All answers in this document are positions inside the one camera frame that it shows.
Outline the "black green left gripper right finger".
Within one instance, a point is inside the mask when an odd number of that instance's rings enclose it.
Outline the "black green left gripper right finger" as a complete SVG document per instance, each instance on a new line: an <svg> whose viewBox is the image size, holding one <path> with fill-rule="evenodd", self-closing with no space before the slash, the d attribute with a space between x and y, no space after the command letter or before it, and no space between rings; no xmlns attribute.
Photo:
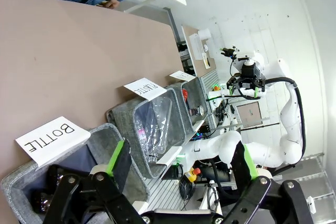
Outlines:
<svg viewBox="0 0 336 224"><path fill-rule="evenodd" d="M270 212L275 223L313 223L309 205L296 180L281 184L258 176L247 148L239 142L231 162L240 198L223 223L249 223L258 209Z"/></svg>

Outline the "person left hand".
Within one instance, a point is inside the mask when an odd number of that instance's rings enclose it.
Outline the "person left hand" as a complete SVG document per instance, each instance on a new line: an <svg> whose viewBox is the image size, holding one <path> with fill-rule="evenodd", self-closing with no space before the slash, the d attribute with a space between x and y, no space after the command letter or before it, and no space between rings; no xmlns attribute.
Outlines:
<svg viewBox="0 0 336 224"><path fill-rule="evenodd" d="M100 7L115 9L119 6L120 2L118 0L105 0L98 4Z"/></svg>

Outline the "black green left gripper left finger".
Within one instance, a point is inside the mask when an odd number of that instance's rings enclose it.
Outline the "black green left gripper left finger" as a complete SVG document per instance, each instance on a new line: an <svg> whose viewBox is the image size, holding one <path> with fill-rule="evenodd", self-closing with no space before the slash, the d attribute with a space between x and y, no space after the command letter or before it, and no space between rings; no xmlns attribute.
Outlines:
<svg viewBox="0 0 336 224"><path fill-rule="evenodd" d="M114 223L143 223L123 194L131 165L130 144L119 141L107 165L96 165L89 173L62 170L43 222L85 223L105 213Z"/></svg>

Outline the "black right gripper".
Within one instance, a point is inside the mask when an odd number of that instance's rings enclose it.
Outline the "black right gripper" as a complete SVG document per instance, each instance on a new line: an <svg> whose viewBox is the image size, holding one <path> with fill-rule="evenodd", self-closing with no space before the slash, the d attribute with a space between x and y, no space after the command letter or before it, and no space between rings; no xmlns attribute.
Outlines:
<svg viewBox="0 0 336 224"><path fill-rule="evenodd" d="M235 91L239 93L240 96L243 95L241 92L242 83L251 83L251 88L254 91L254 98L258 98L259 93L265 92L266 79L261 78L263 72L262 65L254 60L246 60L240 71L240 76L232 76L226 83L227 89L230 95L233 95Z"/></svg>

